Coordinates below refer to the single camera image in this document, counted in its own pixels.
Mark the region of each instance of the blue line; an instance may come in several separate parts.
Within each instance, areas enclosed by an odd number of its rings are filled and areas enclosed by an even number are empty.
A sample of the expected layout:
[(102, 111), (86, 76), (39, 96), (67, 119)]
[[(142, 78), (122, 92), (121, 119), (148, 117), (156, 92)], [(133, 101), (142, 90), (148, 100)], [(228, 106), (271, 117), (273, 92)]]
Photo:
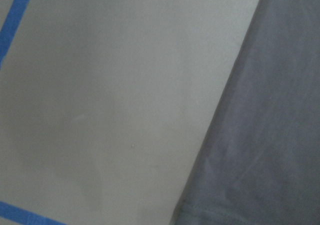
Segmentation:
[(0, 217), (22, 225), (65, 225), (50, 218), (0, 201)]
[(13, 0), (9, 13), (0, 31), (0, 69), (10, 44), (14, 39), (19, 23), (24, 15), (29, 0)]

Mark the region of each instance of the beige surface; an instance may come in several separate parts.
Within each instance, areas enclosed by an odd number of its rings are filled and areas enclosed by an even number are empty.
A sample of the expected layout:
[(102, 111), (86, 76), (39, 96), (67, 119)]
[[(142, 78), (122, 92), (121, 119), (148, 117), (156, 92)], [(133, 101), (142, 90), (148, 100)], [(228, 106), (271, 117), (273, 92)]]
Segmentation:
[(31, 0), (0, 71), (0, 200), (167, 225), (257, 2)]

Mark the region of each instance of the dark gray cloth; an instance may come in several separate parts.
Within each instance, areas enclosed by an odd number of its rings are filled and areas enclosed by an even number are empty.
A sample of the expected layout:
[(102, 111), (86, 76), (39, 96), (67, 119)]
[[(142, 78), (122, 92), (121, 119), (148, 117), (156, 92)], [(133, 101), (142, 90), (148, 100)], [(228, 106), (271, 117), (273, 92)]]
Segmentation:
[(260, 0), (176, 225), (320, 224), (320, 0)]

